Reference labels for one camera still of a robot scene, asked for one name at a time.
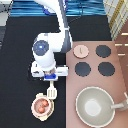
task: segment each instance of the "pink surface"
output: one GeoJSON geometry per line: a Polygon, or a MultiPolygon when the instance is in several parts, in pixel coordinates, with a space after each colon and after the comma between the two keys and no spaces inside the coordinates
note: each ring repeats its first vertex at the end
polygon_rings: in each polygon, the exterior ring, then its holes
{"type": "MultiPolygon", "coordinates": [[[[66,128],[90,128],[84,124],[75,111],[75,100],[78,93],[88,87],[97,86],[106,90],[113,98],[115,103],[125,99],[124,92],[126,87],[117,56],[115,42],[112,41],[83,41],[74,42],[73,48],[66,54],[66,65],[69,67],[69,75],[66,79],[66,128]],[[89,49],[89,55],[84,59],[76,58],[73,49],[76,45],[86,45],[89,49]],[[111,48],[112,54],[107,58],[101,58],[96,55],[98,45],[107,45],[111,48]],[[102,76],[98,71],[98,65],[101,62],[111,62],[115,67],[115,74],[110,77],[102,76]],[[75,65],[78,62],[87,62],[91,67],[91,72],[86,77],[77,76],[75,65]]],[[[105,128],[128,128],[128,111],[116,111],[114,120],[105,128]]]]}

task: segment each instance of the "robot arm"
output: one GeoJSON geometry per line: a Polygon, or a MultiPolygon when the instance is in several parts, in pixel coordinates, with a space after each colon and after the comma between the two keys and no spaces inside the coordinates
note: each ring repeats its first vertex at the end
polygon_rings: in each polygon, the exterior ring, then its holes
{"type": "Polygon", "coordinates": [[[62,0],[35,0],[40,5],[47,6],[57,14],[60,32],[40,33],[33,44],[33,56],[31,73],[33,77],[44,77],[46,72],[52,72],[58,76],[67,76],[68,67],[57,67],[53,52],[67,53],[72,48],[72,37],[69,32],[66,14],[62,0]]]}
{"type": "Polygon", "coordinates": [[[62,0],[34,0],[36,3],[47,6],[54,10],[59,22],[59,33],[41,33],[37,40],[48,42],[53,52],[67,53],[72,48],[72,37],[69,32],[67,17],[62,0]]]}

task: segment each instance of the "wall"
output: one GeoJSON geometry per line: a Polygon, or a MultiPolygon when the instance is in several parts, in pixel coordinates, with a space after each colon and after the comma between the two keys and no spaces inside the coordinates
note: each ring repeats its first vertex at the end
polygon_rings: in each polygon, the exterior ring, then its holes
{"type": "Polygon", "coordinates": [[[112,40],[116,40],[128,19],[128,0],[104,0],[112,40]]]}

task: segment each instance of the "black cable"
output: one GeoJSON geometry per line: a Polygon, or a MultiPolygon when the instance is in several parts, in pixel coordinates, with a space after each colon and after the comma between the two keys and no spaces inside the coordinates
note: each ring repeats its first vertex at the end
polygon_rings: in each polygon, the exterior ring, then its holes
{"type": "Polygon", "coordinates": [[[83,6],[82,6],[81,3],[80,3],[80,5],[81,5],[81,8],[82,8],[82,14],[81,14],[79,17],[74,18],[73,20],[71,20],[70,22],[68,22],[68,24],[70,24],[70,23],[72,23],[72,22],[78,20],[79,18],[81,18],[81,17],[83,16],[83,6]]]}

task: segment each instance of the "black table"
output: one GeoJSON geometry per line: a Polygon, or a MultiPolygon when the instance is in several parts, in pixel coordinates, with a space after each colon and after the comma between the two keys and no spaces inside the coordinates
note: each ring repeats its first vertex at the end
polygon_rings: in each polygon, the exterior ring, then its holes
{"type": "MultiPolygon", "coordinates": [[[[73,41],[111,40],[106,17],[94,16],[91,20],[91,17],[85,16],[72,23],[73,41]]],[[[66,78],[55,82],[58,90],[55,111],[46,122],[32,115],[31,104],[37,93],[46,94],[49,82],[27,80],[35,37],[41,32],[54,32],[57,28],[56,16],[8,19],[0,50],[0,128],[66,128],[66,78]]],[[[66,54],[55,53],[55,59],[57,65],[66,64],[66,54]]]]}

